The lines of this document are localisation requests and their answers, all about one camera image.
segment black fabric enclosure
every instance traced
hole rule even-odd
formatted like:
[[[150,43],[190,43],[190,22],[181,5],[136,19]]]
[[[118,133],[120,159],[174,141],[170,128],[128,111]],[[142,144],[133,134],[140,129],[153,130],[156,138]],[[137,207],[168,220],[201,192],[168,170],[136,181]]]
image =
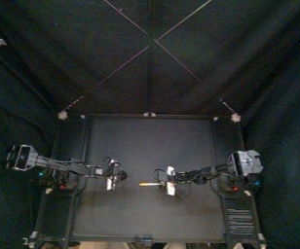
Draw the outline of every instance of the black fabric enclosure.
[[[0,248],[23,248],[41,193],[6,149],[50,156],[62,111],[237,113],[264,235],[300,248],[300,1],[0,1],[0,38]]]

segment small white block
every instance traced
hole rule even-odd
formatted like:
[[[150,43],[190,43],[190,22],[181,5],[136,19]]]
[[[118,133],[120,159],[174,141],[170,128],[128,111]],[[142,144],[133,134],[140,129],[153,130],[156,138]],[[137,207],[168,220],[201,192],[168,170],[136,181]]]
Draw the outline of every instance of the small white block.
[[[241,121],[241,116],[237,113],[232,114],[232,120],[237,123]]]
[[[69,117],[69,113],[66,111],[62,111],[61,113],[58,113],[58,117],[61,120],[65,120]]]

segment black curtain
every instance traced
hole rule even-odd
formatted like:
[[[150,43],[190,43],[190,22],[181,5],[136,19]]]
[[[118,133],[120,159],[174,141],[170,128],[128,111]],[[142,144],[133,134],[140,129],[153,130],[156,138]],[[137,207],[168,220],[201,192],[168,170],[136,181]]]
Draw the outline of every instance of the black curtain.
[[[259,195],[263,230],[272,248],[300,248],[300,46],[265,81],[245,113],[245,138],[263,155]]]
[[[33,231],[41,196],[35,172],[7,170],[5,159],[14,144],[31,144],[50,155],[57,113],[43,95],[13,48],[0,47],[0,248],[22,248]]]

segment crossed ceiling line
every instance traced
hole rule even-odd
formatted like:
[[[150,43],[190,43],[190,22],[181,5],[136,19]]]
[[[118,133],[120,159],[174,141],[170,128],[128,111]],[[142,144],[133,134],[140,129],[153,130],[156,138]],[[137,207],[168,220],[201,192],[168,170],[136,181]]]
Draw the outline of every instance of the crossed ceiling line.
[[[149,33],[142,29],[142,27],[128,17],[128,15],[124,13],[121,9],[118,9],[113,3],[109,0],[104,0],[112,8],[128,19],[128,21],[138,28],[138,30],[142,31],[149,36]],[[154,39],[154,43],[164,49],[164,51],[170,55],[170,57],[176,60],[176,62],[180,64],[180,66],[185,69],[185,71],[196,78],[196,80],[201,83],[201,85],[207,88],[208,85],[204,83],[204,81],[197,77],[197,75],[192,72],[192,70],[186,67],[186,65],[177,59],[174,54],[165,48],[165,46],[160,43],[160,41],[176,30],[178,26],[181,26],[190,18],[194,16],[211,3],[213,0],[209,0],[207,3],[204,3],[197,10],[184,18],[176,26],[173,26],[172,29],[158,38]],[[62,112],[66,112],[69,109],[72,109],[80,101],[116,75],[117,72],[120,72],[150,48],[150,45],[145,47],[125,63],[121,65],[118,69],[113,71],[113,73],[65,108]],[[223,105],[229,109],[229,111],[235,114],[236,111],[233,108],[227,104],[227,102],[217,96],[217,99],[223,103]]]

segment black ceiling fabric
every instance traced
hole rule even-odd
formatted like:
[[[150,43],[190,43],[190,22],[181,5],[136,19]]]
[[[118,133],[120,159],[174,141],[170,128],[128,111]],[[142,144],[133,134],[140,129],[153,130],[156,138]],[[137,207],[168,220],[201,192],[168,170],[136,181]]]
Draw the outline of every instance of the black ceiling fabric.
[[[300,44],[300,1],[0,1],[0,32],[57,112],[229,115]]]

